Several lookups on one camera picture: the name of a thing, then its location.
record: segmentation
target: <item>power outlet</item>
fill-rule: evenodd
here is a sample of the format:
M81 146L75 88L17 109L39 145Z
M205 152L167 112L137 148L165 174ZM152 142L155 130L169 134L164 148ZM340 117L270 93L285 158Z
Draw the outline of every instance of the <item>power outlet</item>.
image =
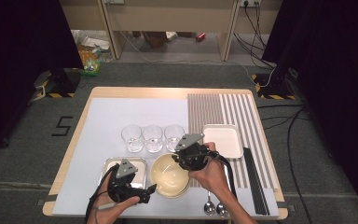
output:
M246 0L241 0L241 3L240 3L241 7L245 7L245 1ZM261 4L261 0L247 0L247 1L248 1L248 7L256 7L257 3L259 6Z

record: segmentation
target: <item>hand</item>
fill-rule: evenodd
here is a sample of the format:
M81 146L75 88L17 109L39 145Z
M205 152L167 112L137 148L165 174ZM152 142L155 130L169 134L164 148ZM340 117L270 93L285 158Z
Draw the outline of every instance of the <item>hand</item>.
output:
M214 143L204 145L211 151L216 151ZM229 191L224 165L213 158L208 159L208 163L202 170L190 171L188 176L198 180L203 188L216 196Z
M98 207L104 204L113 203L113 200L109 197L107 191L107 185L110 179L110 176L112 173L110 173L104 182L101 185L100 190L98 191L98 194L101 194L94 203L94 207ZM123 213L127 208L136 205L141 199L138 196L131 197L127 199L124 202L117 203L112 208L100 210L97 212L97 209L94 208L91 211L91 214L89 216L88 224L94 224L97 223L96 220L98 220L98 223L113 223L118 216L120 216L121 213Z

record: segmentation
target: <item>clear glass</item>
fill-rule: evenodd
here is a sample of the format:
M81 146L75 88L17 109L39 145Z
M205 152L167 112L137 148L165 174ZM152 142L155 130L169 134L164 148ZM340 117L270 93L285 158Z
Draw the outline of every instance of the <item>clear glass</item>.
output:
M176 146L178 145L184 134L185 130L177 124L172 124L165 128L164 135L166 148L169 151L174 152Z
M142 129L135 124L124 127L121 131L121 138L126 143L127 150L130 152L138 152L144 147Z
M145 127L142 135L147 151L156 153L162 149L162 129L159 126L150 125Z

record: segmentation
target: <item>metal spoon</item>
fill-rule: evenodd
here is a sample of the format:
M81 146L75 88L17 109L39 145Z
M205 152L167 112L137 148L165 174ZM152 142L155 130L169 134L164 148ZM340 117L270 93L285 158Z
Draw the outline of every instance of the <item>metal spoon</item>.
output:
M219 203L216 207L217 214L220 215L220 217L228 217L228 210L225 208L225 206L222 203Z
M204 205L204 212L208 216L213 216L215 213L215 207L211 201L211 192L209 190L208 190L208 202Z

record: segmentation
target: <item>gray carpet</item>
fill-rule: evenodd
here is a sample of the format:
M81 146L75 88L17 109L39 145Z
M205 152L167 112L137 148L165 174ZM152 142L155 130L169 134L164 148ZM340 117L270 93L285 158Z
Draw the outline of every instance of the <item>gray carpet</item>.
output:
M249 73L266 73L248 67ZM0 148L0 223L82 223L82 218L45 217L43 200L48 195L69 145L81 112L92 88L96 86L187 87L249 89L255 85L238 65L196 65L157 63L105 63L97 77L82 77L74 98L44 98L31 104L9 137L9 147ZM255 95L266 136L291 212L282 223L308 223L305 208L291 176L287 134L291 119L301 100L266 100ZM358 198L341 168L328 156L307 108L299 114L290 134L290 151L296 180L313 223L358 223ZM71 126L66 136L57 129ZM144 223L133 220L133 223Z

